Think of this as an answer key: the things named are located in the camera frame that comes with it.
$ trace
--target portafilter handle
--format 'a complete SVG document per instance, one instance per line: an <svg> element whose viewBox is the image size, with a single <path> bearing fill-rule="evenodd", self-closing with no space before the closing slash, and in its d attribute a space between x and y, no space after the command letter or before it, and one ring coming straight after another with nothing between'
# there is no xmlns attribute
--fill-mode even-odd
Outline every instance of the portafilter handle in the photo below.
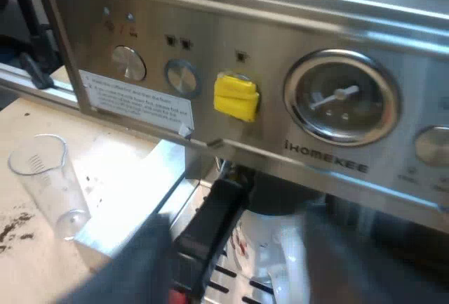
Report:
<svg viewBox="0 0 449 304"><path fill-rule="evenodd" d="M185 230L174 241L173 287L192 300L203 298L225 244L248 205L254 172L237 166L224 171Z"/></svg>

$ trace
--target shot glass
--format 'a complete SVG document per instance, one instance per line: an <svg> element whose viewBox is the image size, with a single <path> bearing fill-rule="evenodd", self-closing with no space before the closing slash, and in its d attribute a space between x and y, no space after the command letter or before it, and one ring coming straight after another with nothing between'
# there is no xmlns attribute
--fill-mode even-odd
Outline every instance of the shot glass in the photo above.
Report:
<svg viewBox="0 0 449 304"><path fill-rule="evenodd" d="M53 134L34 136L11 153L8 166L56 236L73 239L91 215L64 139Z"/></svg>

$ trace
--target gauge dial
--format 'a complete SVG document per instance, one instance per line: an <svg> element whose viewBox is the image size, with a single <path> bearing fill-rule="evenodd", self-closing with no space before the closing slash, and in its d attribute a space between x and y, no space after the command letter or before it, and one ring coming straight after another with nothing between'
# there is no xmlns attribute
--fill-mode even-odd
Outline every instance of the gauge dial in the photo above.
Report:
<svg viewBox="0 0 449 304"><path fill-rule="evenodd" d="M362 145L386 135L398 117L396 88L371 59L326 50L301 59L284 88L293 119L313 136L336 145Z"/></svg>

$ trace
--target warning label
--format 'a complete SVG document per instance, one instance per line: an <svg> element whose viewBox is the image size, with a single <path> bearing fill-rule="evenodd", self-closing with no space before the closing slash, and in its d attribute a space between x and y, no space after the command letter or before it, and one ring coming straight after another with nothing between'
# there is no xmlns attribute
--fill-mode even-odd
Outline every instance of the warning label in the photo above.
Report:
<svg viewBox="0 0 449 304"><path fill-rule="evenodd" d="M178 132L194 129L190 100L79 70L91 105Z"/></svg>

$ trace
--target round button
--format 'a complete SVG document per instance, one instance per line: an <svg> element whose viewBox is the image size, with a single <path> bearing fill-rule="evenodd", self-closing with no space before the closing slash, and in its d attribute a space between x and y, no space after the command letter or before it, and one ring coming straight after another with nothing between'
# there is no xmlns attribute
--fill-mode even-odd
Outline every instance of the round button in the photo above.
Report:
<svg viewBox="0 0 449 304"><path fill-rule="evenodd" d="M201 82L194 66L186 60L169 60L164 72L167 82L184 97L199 94Z"/></svg>
<svg viewBox="0 0 449 304"><path fill-rule="evenodd" d="M430 166L449 166L449 127L435 126L423 131L415 141L416 155Z"/></svg>
<svg viewBox="0 0 449 304"><path fill-rule="evenodd" d="M127 46L117 46L112 52L112 62L119 73L132 81L144 79L147 69L137 51Z"/></svg>

